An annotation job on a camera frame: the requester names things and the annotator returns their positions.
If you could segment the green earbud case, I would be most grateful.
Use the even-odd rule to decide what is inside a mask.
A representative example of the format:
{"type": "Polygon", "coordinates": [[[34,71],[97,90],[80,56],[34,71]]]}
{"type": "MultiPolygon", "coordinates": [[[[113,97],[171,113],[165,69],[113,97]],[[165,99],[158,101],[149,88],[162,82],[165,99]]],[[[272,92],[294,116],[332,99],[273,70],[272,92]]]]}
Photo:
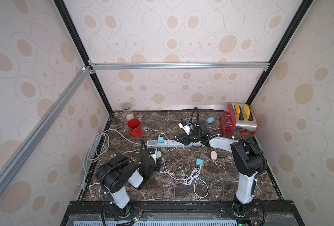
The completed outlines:
{"type": "Polygon", "coordinates": [[[156,152],[156,159],[161,159],[162,158],[162,153],[160,151],[156,152]]]}

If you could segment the blue earbud case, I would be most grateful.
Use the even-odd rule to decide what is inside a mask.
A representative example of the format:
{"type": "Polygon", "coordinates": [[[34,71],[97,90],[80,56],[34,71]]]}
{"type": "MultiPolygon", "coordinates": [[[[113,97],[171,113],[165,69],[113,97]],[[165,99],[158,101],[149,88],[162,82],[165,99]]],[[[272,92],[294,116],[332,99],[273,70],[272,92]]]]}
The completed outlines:
{"type": "Polygon", "coordinates": [[[214,119],[213,117],[210,117],[210,118],[207,119],[207,123],[208,123],[208,124],[211,124],[211,123],[214,122],[214,120],[215,120],[215,119],[214,119]]]}

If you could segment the pink earbud case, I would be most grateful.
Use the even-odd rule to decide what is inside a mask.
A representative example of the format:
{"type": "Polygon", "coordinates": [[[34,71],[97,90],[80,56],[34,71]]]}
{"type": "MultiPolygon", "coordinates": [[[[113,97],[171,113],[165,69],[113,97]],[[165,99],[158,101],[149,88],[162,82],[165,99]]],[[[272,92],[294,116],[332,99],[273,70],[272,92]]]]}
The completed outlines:
{"type": "Polygon", "coordinates": [[[217,159],[217,152],[216,151],[211,151],[210,152],[210,158],[212,160],[216,160],[217,159]]]}

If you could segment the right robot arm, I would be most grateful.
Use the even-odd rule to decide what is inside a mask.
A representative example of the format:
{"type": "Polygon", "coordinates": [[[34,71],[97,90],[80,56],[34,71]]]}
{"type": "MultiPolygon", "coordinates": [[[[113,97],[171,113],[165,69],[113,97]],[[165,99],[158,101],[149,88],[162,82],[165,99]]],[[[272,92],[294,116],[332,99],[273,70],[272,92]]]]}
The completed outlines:
{"type": "Polygon", "coordinates": [[[222,149],[233,154],[235,167],[239,172],[233,210],[236,216],[243,217],[254,208],[257,179],[267,169],[266,156],[253,141],[241,137],[211,134],[205,120],[197,118],[196,122],[193,121],[194,113],[199,116],[197,107],[192,110],[189,120],[179,123],[184,133],[176,136],[174,140],[185,146],[201,143],[203,146],[222,149]]]}

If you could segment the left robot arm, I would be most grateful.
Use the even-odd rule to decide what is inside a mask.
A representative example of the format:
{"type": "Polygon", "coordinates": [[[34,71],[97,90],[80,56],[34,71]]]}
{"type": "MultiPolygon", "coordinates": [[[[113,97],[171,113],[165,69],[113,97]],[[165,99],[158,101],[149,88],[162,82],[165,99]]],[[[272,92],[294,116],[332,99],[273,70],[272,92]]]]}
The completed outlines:
{"type": "Polygon", "coordinates": [[[119,154],[97,170],[96,177],[101,188],[116,207],[119,216],[127,217],[132,211],[132,202],[125,189],[129,183],[138,191],[143,189],[151,175],[160,171],[162,153],[156,148],[148,148],[141,141],[141,163],[119,154]]]}

